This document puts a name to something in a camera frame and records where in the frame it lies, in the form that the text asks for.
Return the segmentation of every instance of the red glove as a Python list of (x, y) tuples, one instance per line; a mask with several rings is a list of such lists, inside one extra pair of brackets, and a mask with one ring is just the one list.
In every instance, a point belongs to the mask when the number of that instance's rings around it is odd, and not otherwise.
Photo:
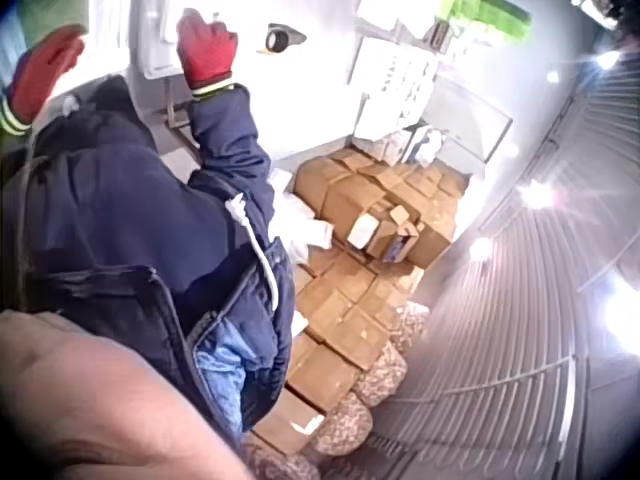
[(231, 78), (238, 35), (228, 32), (224, 23), (208, 25), (196, 10), (188, 9), (178, 23), (178, 38), (184, 76), (195, 96), (210, 93)]
[(80, 40), (83, 33), (81, 25), (59, 28), (22, 56), (8, 90), (8, 101), (2, 101), (0, 124), (8, 133), (23, 135), (29, 129), (58, 79), (75, 67), (84, 50)]

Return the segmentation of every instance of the green object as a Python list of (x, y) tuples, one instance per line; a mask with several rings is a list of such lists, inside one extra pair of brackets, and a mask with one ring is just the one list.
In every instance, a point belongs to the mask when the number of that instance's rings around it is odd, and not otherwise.
[(20, 0), (18, 18), (28, 48), (70, 24), (89, 29), (89, 0)]
[(531, 15), (506, 0), (442, 0), (440, 17), (482, 25), (512, 42), (524, 41), (531, 31)]

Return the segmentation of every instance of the metal wall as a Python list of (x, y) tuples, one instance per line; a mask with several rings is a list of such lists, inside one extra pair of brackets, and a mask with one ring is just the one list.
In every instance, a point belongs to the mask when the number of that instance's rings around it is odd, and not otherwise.
[(638, 278), (639, 112), (639, 56), (587, 74), (518, 182), (549, 183), (553, 208), (514, 187), (480, 227), (493, 257), (460, 260), (343, 478), (600, 478), (629, 447), (638, 362), (602, 306)]

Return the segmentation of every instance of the white drawstring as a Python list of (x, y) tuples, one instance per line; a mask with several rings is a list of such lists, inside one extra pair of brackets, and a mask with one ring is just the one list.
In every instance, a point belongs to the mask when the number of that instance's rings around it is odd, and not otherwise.
[(271, 290), (271, 308), (275, 312), (278, 309), (278, 284), (276, 282), (276, 277), (273, 275), (273, 271), (271, 270), (271, 266), (269, 265), (269, 261), (267, 260), (267, 257), (265, 257), (264, 252), (262, 251), (262, 248), (260, 248), (260, 244), (256, 239), (256, 234), (253, 232), (251, 222), (249, 222), (249, 219), (247, 218), (247, 213), (244, 210), (246, 202), (242, 199), (242, 194), (239, 193), (233, 199), (224, 202), (224, 205), (227, 207), (227, 210), (233, 219), (243, 226), (249, 233), (251, 246), (262, 264), (264, 274), (267, 277), (267, 282), (269, 283), (269, 289)]

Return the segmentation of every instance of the ceiling light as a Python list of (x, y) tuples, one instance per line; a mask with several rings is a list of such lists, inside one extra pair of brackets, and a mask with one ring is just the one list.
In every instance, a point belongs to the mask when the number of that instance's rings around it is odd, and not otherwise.
[(620, 346), (640, 356), (640, 293), (621, 278), (614, 281), (614, 291), (605, 303), (605, 322)]
[(520, 154), (520, 149), (513, 143), (508, 143), (504, 147), (504, 153), (511, 158), (516, 158)]
[(524, 202), (533, 210), (541, 210), (553, 206), (553, 192), (549, 185), (531, 180), (528, 187), (519, 187)]
[(604, 70), (611, 70), (616, 63), (618, 63), (618, 59), (620, 58), (620, 52), (616, 52), (615, 50), (607, 53), (603, 53), (598, 57), (598, 64)]
[(478, 238), (471, 245), (469, 254), (474, 262), (486, 262), (493, 254), (493, 243), (488, 238)]
[(547, 82), (549, 83), (560, 83), (560, 74), (557, 70), (547, 73)]

